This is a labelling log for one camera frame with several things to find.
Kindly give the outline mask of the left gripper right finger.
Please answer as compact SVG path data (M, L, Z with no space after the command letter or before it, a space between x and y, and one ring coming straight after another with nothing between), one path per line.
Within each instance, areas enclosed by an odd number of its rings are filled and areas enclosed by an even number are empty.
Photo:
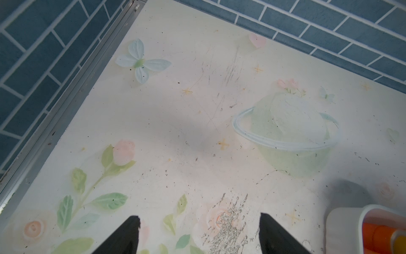
M269 214L261 213L259 241L263 254L309 254L299 243Z

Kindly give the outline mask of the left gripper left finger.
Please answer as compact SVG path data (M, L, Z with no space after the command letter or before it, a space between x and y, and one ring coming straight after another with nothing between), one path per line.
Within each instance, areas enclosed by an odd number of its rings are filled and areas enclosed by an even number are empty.
M140 218L130 216L93 254L136 254L139 244Z

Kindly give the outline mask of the white plastic storage box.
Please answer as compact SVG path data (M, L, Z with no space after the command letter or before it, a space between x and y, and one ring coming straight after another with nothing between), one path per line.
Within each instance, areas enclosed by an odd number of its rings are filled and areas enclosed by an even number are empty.
M406 216L393 209L370 204L365 207L339 207L330 212L326 221L327 254L362 254L363 222L406 228Z

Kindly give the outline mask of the orange white tape roll top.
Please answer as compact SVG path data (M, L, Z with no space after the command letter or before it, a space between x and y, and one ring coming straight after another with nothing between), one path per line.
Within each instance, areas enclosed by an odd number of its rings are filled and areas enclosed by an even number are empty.
M396 229L389 226L363 223L363 246L364 248L379 254L391 254L392 235L395 232Z

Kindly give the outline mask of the yellow tape roll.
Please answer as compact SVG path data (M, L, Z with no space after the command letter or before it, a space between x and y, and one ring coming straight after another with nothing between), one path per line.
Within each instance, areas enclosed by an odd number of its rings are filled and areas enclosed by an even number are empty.
M406 254L406 232L396 230L391 237L391 253Z

